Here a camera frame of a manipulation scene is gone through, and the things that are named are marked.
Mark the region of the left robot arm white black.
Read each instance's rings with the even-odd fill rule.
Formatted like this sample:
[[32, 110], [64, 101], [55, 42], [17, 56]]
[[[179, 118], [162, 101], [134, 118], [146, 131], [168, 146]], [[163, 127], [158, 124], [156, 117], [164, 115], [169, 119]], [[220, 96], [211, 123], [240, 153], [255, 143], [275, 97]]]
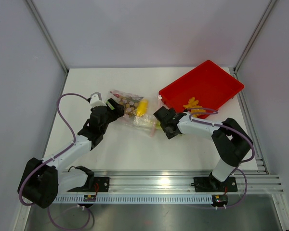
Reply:
[[91, 114], [72, 141], [55, 155], [43, 159], [31, 158], [24, 169], [17, 192], [22, 205], [49, 207], [55, 200], [61, 184], [70, 189], [80, 187], [88, 192], [94, 187], [94, 172], [77, 167], [76, 173], [63, 174], [67, 166], [93, 150], [104, 138], [110, 123], [124, 116], [124, 106], [110, 98], [103, 102], [99, 93], [86, 99]]

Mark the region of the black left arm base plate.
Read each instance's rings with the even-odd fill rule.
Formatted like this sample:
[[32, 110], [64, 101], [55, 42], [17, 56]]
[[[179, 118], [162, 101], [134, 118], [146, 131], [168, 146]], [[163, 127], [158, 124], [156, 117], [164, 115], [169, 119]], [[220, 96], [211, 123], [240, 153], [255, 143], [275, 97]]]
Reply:
[[84, 185], [85, 192], [102, 192], [106, 193], [109, 190], [110, 178], [109, 177], [94, 177], [89, 180]]

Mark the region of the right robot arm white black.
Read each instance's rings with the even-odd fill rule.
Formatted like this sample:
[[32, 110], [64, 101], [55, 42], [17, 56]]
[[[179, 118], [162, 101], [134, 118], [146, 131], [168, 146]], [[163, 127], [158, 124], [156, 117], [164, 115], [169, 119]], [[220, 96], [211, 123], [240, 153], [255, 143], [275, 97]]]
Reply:
[[232, 118], [223, 122], [195, 118], [191, 110], [178, 113], [174, 108], [160, 107], [154, 117], [168, 139], [177, 135], [200, 135], [213, 141], [220, 160], [207, 177], [194, 177], [193, 186], [198, 193], [237, 192], [232, 174], [239, 165], [255, 157], [252, 139]]

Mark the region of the fake green onion stalk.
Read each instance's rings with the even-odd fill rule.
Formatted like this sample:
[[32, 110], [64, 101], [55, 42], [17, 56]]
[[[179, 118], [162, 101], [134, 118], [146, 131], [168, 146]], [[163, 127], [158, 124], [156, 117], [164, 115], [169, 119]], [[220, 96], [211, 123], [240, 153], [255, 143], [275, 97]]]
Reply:
[[153, 115], [136, 116], [133, 124], [140, 128], [161, 130], [160, 122]]

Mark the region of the clear zip top bag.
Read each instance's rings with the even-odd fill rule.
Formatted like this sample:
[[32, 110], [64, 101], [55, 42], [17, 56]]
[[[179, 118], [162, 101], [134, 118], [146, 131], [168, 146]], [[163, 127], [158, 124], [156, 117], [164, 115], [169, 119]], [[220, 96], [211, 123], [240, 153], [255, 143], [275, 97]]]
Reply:
[[145, 97], [110, 89], [107, 97], [124, 107], [124, 116], [119, 119], [119, 122], [145, 130], [150, 133], [150, 136], [154, 136], [157, 130], [161, 130], [160, 122], [154, 116], [154, 113], [163, 105], [160, 95]]

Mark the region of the yellow fake mango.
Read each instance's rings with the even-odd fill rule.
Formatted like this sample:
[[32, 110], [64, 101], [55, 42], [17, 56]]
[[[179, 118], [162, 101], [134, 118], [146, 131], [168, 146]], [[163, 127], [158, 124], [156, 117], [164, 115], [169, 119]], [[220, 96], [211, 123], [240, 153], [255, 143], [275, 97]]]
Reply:
[[148, 109], [149, 101], [147, 99], [141, 100], [138, 103], [137, 109], [136, 109], [136, 116], [142, 117], [146, 114]]

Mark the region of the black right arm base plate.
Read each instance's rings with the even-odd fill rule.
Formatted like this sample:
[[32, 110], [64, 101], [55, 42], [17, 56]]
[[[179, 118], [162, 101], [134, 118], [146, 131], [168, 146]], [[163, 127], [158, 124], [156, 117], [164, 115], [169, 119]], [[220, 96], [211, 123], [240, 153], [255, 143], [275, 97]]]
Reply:
[[194, 186], [197, 193], [223, 193], [225, 191], [235, 193], [238, 191], [234, 177], [228, 177], [223, 182], [218, 181], [213, 176], [194, 177], [191, 185]]

